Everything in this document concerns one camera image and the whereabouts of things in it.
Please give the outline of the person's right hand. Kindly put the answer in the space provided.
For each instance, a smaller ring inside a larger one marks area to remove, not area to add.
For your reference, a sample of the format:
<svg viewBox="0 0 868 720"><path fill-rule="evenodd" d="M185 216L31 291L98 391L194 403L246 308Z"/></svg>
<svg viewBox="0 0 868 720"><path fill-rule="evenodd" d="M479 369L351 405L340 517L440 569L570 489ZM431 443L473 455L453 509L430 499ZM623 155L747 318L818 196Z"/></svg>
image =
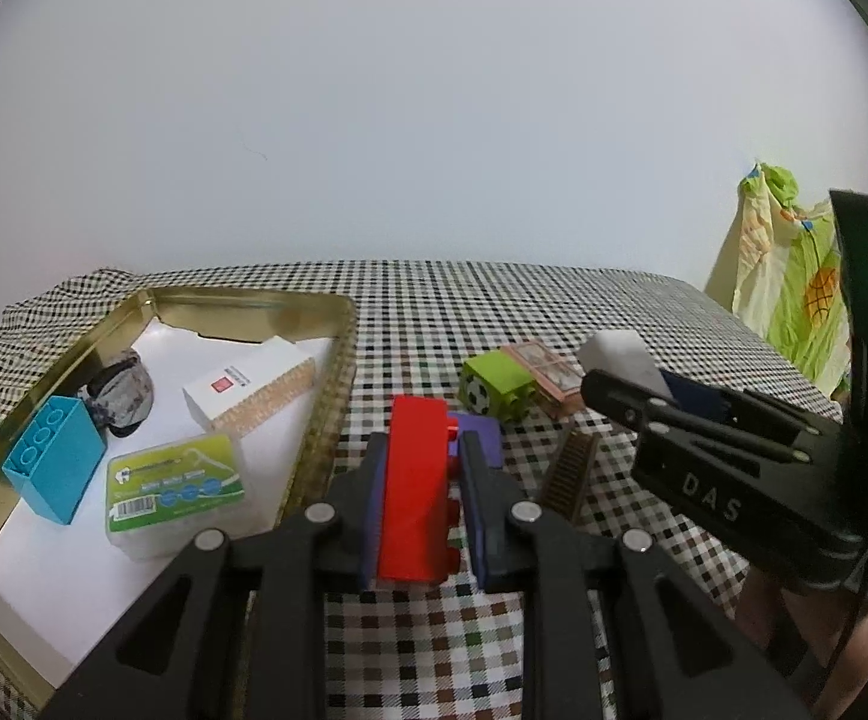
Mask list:
<svg viewBox="0 0 868 720"><path fill-rule="evenodd" d="M850 590L798 595L758 567L747 569L735 608L735 624L756 647L767 650L786 621L821 670L834 655L858 596ZM815 718L840 718L868 683L868 601L816 699L806 699Z"/></svg>

